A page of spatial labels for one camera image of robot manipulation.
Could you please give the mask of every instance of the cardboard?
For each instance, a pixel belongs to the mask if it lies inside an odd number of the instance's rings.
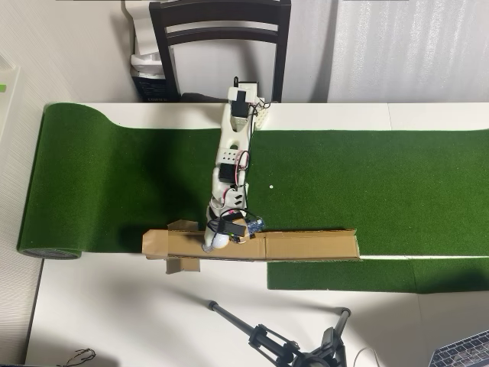
[[[151,229],[143,235],[142,252],[147,258],[220,259],[237,261],[328,261],[359,260],[353,229],[336,231],[261,232],[244,244],[230,242],[210,253],[202,250],[204,232]],[[187,270],[183,263],[171,271]]]
[[[168,225],[170,231],[173,230],[188,230],[196,231],[199,229],[197,222],[189,220],[177,220]],[[198,258],[168,258],[167,259],[167,274],[180,273],[181,271],[200,271],[200,260]]]

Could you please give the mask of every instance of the wire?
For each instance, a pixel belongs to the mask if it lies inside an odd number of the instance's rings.
[[[207,226],[213,231],[213,232],[217,232],[217,228],[218,228],[218,225],[219,225],[219,219],[212,219],[212,220],[209,220],[207,222]]]
[[[272,103],[278,103],[278,102],[275,102],[275,101],[270,101],[269,103],[266,103],[263,99],[261,99],[260,97],[258,97],[258,99],[261,101],[261,108],[262,109],[269,109],[270,106],[272,106]]]
[[[214,204],[212,203],[212,199],[214,199],[214,197],[211,199],[210,204],[214,209],[219,210],[219,209],[222,209],[226,206],[226,195],[228,194],[228,191],[230,191],[230,189],[231,189],[231,187],[228,187],[226,189],[226,191],[222,194],[222,206],[220,208],[218,208],[217,206],[214,206]]]
[[[252,145],[252,142],[253,142],[253,133],[254,133],[254,129],[253,129],[253,126],[254,126],[254,117],[256,115],[258,115],[257,113],[257,107],[258,107],[258,104],[255,104],[252,106],[253,108],[253,112],[251,114],[249,114],[248,116],[251,117],[250,119],[250,132],[249,132],[249,144],[248,144],[248,160],[246,162],[246,168],[244,169],[245,172],[246,172],[246,176],[248,175],[249,173],[249,170],[250,170],[250,166],[251,166],[251,145]],[[246,204],[246,207],[248,208],[248,194],[246,192],[246,181],[242,184],[243,188],[244,188],[244,203]]]
[[[241,167],[239,164],[241,163],[241,159],[243,158],[243,155],[245,155],[245,153],[248,155],[248,159],[246,160],[246,166]],[[238,161],[236,162],[236,168],[235,168],[235,184],[236,184],[237,187],[240,187],[239,186],[239,182],[238,182],[238,171],[239,170],[246,170],[246,168],[248,168],[249,157],[250,157],[250,153],[248,151],[242,151],[241,154],[239,155]]]
[[[232,210],[242,211],[242,212],[245,212],[245,213],[249,214],[250,216],[253,216],[254,218],[257,218],[257,216],[254,215],[252,212],[250,212],[248,209],[231,208],[231,209],[227,209],[224,212],[222,212],[221,215],[219,216],[219,219],[222,219],[222,216],[224,216],[227,212],[230,212]]]
[[[85,363],[86,361],[91,361],[92,359],[94,359],[96,357],[95,351],[91,348],[79,349],[79,350],[76,350],[75,352],[78,352],[78,354],[76,354],[75,356],[68,359],[68,361],[66,361],[66,363],[64,365],[58,365],[58,367],[73,367],[74,365],[81,365],[81,364]],[[87,352],[90,352],[90,355],[87,357],[81,358],[80,363],[73,363],[72,365],[70,364],[70,362],[73,361],[76,357],[80,357],[81,355],[83,355]]]
[[[214,232],[214,236],[212,237],[212,241],[211,241],[211,246],[214,246],[214,240],[216,236],[217,236],[217,232]]]
[[[357,353],[357,356],[355,357],[355,360],[353,361],[353,367],[355,367],[357,365],[357,359],[358,357],[360,356],[360,354],[365,351],[365,350],[371,350],[372,352],[374,352],[374,357],[375,357],[375,362],[377,363],[377,367],[381,367],[381,364],[379,363],[379,358],[377,356],[377,352],[375,352],[375,349],[373,348],[370,348],[368,346],[366,346],[365,348],[363,349],[360,349]]]

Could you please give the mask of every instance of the black cable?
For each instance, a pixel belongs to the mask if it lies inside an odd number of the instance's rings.
[[[82,365],[83,363],[85,363],[86,361],[91,361],[92,359],[94,359],[96,357],[96,353],[93,349],[91,348],[87,348],[87,349],[79,349],[79,350],[76,350],[75,352],[78,352],[78,354],[76,354],[74,357],[68,359],[68,361],[63,365],[63,366],[60,366],[58,365],[59,367],[73,367],[74,365]],[[87,352],[90,352],[90,355],[87,356],[87,357],[84,357],[84,358],[81,358],[80,359],[80,363],[73,363],[73,364],[70,364],[71,361],[73,361],[76,357],[79,357]]]
[[[224,216],[227,212],[230,212],[231,210],[239,210],[239,211],[242,211],[242,212],[245,212],[247,214],[249,214],[250,216],[253,216],[254,218],[258,218],[256,215],[254,215],[252,212],[250,212],[248,209],[242,209],[242,208],[231,208],[231,209],[227,209],[225,210],[224,212],[221,213],[221,215],[219,216],[219,220],[225,220],[222,218],[222,216]]]
[[[277,102],[275,102],[275,101],[270,101],[269,103],[266,103],[266,102],[265,102],[263,99],[261,99],[260,97],[258,97],[258,99],[261,101],[262,106],[263,106],[263,107],[262,107],[263,109],[269,109],[269,108],[270,108],[270,106],[272,106],[272,103],[277,103]]]
[[[213,231],[217,231],[217,228],[219,226],[219,219],[212,219],[207,222],[207,226]]]
[[[248,115],[248,116],[251,116],[251,120],[250,120],[250,138],[249,138],[249,145],[248,145],[248,164],[246,165],[246,169],[244,170],[246,172],[246,177],[248,176],[248,173],[249,173],[249,170],[250,170],[250,166],[251,166],[251,144],[253,142],[253,134],[254,134],[254,117],[258,114],[257,113],[257,107],[258,107],[258,104],[254,105],[253,106],[253,112]],[[244,202],[246,203],[246,207],[248,208],[248,194],[246,193],[246,181],[243,183],[243,188],[244,188]]]

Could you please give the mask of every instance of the tripod clamp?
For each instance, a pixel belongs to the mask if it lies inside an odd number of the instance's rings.
[[[342,309],[342,315],[335,328],[328,328],[322,336],[321,346],[310,353],[300,352],[299,345],[296,342],[284,338],[264,325],[260,324],[255,328],[251,327],[224,310],[213,300],[209,303],[209,309],[220,314],[227,321],[248,334],[250,336],[248,340],[249,345],[276,367],[346,367],[346,354],[342,341],[342,333],[347,319],[351,316],[351,311],[348,308]],[[267,336],[268,333],[285,343],[280,345],[269,338]],[[273,359],[261,347],[274,354],[277,358]]]

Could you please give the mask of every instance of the white curtain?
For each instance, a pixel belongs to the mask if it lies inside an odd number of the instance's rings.
[[[328,102],[489,102],[488,0],[339,0],[334,39]]]

